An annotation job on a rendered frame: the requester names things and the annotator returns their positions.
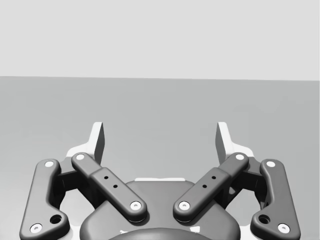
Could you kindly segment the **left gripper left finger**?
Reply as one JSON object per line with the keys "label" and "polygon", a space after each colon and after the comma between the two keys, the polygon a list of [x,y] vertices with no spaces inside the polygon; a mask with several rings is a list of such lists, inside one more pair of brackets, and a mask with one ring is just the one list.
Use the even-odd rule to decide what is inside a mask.
{"label": "left gripper left finger", "polygon": [[95,122],[86,143],[68,150],[63,161],[39,161],[19,230],[22,240],[59,240],[71,229],[60,206],[66,192],[78,189],[98,208],[108,201],[130,223],[148,216],[146,202],[110,169],[101,166],[105,148],[102,122]]}

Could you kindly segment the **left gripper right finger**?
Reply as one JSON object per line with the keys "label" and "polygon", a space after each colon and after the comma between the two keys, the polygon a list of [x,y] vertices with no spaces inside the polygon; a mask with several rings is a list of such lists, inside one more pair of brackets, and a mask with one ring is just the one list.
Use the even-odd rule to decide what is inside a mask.
{"label": "left gripper right finger", "polygon": [[218,122],[215,147],[219,166],[209,170],[173,205],[173,217],[189,223],[212,201],[226,208],[241,190],[249,190],[260,210],[250,222],[251,233],[262,240],[299,240],[301,229],[284,164],[257,161],[253,151],[232,141],[228,125]]}

